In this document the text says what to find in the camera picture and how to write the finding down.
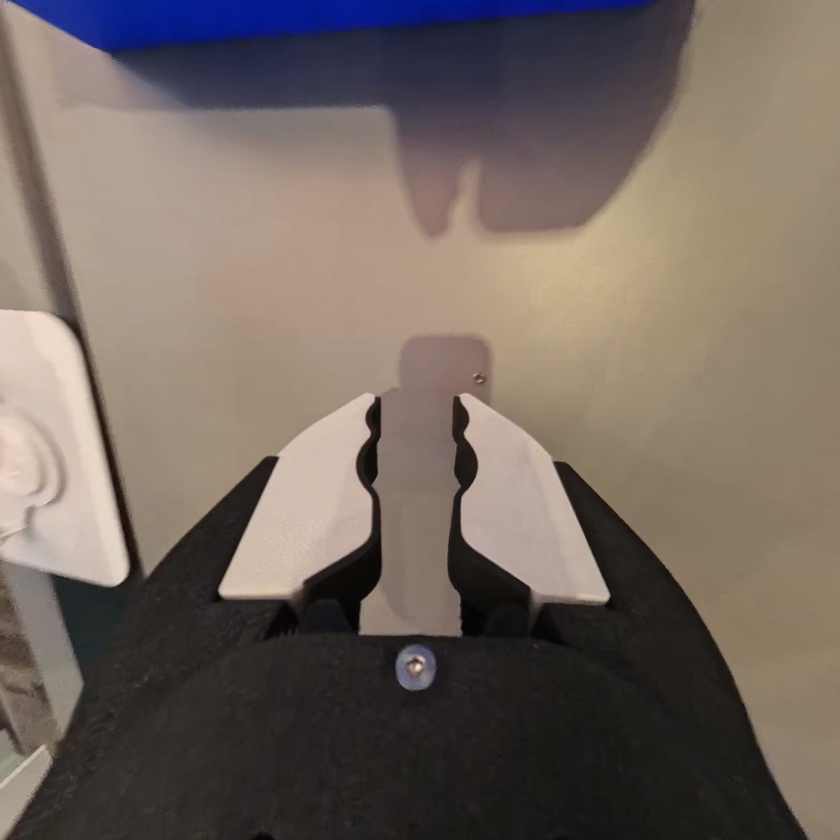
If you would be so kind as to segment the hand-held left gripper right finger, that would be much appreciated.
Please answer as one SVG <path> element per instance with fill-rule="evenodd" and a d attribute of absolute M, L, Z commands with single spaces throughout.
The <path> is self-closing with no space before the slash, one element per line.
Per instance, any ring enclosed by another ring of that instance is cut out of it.
<path fill-rule="evenodd" d="M 545 607 L 611 594 L 552 457 L 477 397 L 454 398 L 449 581 L 462 634 L 527 634 Z"/>

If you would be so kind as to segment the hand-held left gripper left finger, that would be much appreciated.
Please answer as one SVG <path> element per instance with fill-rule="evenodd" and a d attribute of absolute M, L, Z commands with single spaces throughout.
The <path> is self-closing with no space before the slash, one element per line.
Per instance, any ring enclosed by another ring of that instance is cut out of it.
<path fill-rule="evenodd" d="M 333 602 L 359 631 L 382 574 L 381 434 L 381 399 L 362 394 L 279 452 L 218 586 L 221 600 L 284 602 L 299 618 Z"/>

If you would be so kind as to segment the blue plastic bin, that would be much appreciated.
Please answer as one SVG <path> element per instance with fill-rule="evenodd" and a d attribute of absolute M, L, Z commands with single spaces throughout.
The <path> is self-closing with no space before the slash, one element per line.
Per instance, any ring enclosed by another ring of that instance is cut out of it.
<path fill-rule="evenodd" d="M 604 13 L 646 1 L 14 1 L 108 52 L 234 39 Z"/>

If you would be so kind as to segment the instruction sheet on stand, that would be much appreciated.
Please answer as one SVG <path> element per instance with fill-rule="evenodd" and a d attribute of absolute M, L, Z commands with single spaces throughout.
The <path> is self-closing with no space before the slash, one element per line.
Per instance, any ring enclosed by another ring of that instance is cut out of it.
<path fill-rule="evenodd" d="M 1 310 L 2 559 L 103 587 L 130 556 L 84 353 L 45 311 Z"/>

